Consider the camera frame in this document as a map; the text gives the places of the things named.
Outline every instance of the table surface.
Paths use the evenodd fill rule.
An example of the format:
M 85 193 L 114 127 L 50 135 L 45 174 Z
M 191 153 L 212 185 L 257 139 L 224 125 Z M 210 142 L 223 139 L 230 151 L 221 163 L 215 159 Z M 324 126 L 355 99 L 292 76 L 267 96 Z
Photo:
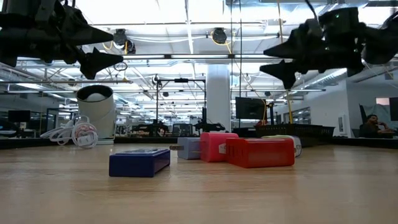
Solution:
M 398 150 L 305 148 L 292 167 L 185 161 L 154 178 L 108 177 L 117 144 L 0 151 L 1 223 L 398 223 Z

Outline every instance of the red box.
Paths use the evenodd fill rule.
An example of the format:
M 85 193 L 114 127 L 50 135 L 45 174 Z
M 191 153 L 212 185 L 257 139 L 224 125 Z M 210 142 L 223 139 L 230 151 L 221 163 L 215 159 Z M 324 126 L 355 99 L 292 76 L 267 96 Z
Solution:
M 293 139 L 227 139 L 226 160 L 243 168 L 292 166 Z
M 238 138 L 235 133 L 202 133 L 200 135 L 200 159 L 205 162 L 226 160 L 226 140 Z

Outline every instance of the computer monitor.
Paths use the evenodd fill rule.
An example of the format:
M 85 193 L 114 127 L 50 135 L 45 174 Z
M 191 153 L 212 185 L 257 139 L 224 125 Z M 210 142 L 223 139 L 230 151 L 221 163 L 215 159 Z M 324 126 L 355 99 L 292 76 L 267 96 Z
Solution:
M 264 117 L 266 107 L 261 99 L 257 98 L 244 98 L 236 97 L 236 118 L 238 119 L 259 119 L 266 120 L 267 115 Z
M 10 110 L 8 111 L 8 121 L 9 122 L 29 122 L 30 121 L 30 111 L 22 110 Z
M 398 97 L 390 98 L 391 121 L 398 121 Z

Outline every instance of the blue box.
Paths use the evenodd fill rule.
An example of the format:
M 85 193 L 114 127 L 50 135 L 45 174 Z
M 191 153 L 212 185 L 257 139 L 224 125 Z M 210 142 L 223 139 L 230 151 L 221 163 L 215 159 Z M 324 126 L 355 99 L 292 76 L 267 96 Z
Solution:
M 178 138 L 177 144 L 182 150 L 177 155 L 182 159 L 200 159 L 200 138 Z
M 110 177 L 153 177 L 170 165 L 168 149 L 136 149 L 109 156 Z

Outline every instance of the pillar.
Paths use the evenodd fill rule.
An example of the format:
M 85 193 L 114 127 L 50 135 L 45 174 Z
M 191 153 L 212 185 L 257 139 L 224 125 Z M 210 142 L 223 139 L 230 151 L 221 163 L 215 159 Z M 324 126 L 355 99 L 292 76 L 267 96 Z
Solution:
M 231 132 L 231 86 L 227 65 L 209 65 L 206 76 L 207 122 L 221 123 Z

